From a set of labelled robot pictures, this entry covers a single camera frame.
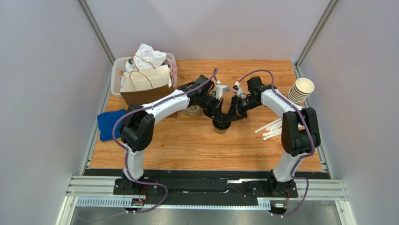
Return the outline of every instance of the wooden table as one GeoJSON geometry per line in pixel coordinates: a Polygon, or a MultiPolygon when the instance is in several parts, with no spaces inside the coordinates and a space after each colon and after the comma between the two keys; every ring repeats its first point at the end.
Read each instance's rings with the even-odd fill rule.
{"type": "MultiPolygon", "coordinates": [[[[222,84],[234,86],[235,81],[256,69],[269,69],[275,77],[275,86],[283,95],[295,82],[295,74],[289,60],[178,60],[178,85],[194,81],[201,74],[209,77],[215,67],[222,84]]],[[[264,84],[270,84],[267,73],[259,72],[264,84]]],[[[246,90],[246,81],[241,82],[246,90]]],[[[233,92],[223,95],[223,112],[230,106],[233,92]]],[[[110,95],[105,111],[115,111],[127,105],[121,96],[110,95]]],[[[281,137],[262,140],[262,132],[254,130],[277,119],[268,108],[258,107],[248,111],[248,118],[232,122],[223,135],[214,132],[212,121],[203,115],[188,116],[178,113],[177,118],[160,121],[154,130],[151,144],[144,154],[145,169],[187,170],[271,170],[283,153],[281,137]]],[[[123,168],[124,150],[114,141],[101,142],[97,137],[90,168],[123,168]]],[[[306,158],[299,170],[320,171],[317,152],[306,158]]]]}

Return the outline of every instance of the white cup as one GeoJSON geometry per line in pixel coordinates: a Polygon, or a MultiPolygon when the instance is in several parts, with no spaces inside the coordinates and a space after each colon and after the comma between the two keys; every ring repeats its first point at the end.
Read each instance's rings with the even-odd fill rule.
{"type": "Polygon", "coordinates": [[[288,92],[288,99],[295,104],[300,104],[314,91],[314,83],[306,78],[299,78],[288,92]]]}

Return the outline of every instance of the blue towel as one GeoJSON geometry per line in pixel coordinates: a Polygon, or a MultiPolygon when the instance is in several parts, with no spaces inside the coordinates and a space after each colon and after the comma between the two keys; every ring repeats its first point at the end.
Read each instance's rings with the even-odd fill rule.
{"type": "MultiPolygon", "coordinates": [[[[112,128],[114,127],[116,121],[119,120],[123,115],[126,114],[125,109],[112,112],[104,112],[97,116],[98,129],[100,130],[100,140],[102,142],[112,140],[112,128]]],[[[116,138],[120,137],[119,133],[120,123],[118,124],[117,130],[115,132],[116,138]]]]}

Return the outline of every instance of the white wall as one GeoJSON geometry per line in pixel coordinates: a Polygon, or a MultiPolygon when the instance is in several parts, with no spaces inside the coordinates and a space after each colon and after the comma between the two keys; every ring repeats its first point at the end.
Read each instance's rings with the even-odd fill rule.
{"type": "Polygon", "coordinates": [[[111,66],[74,0],[0,3],[0,220],[55,224],[111,66]]]}
{"type": "Polygon", "coordinates": [[[398,224],[399,1],[341,0],[302,68],[359,225],[398,224]]]}
{"type": "Polygon", "coordinates": [[[88,0],[115,58],[297,60],[329,0],[88,0]]]}

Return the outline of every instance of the brown paper bag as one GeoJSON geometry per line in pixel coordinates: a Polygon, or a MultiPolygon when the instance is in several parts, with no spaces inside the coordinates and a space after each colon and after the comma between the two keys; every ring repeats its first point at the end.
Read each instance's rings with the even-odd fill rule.
{"type": "MultiPolygon", "coordinates": [[[[125,84],[120,94],[127,103],[139,105],[155,102],[173,92],[170,69],[167,65],[153,69],[124,72],[125,84]]],[[[168,118],[176,117],[173,113],[168,118]]]]}

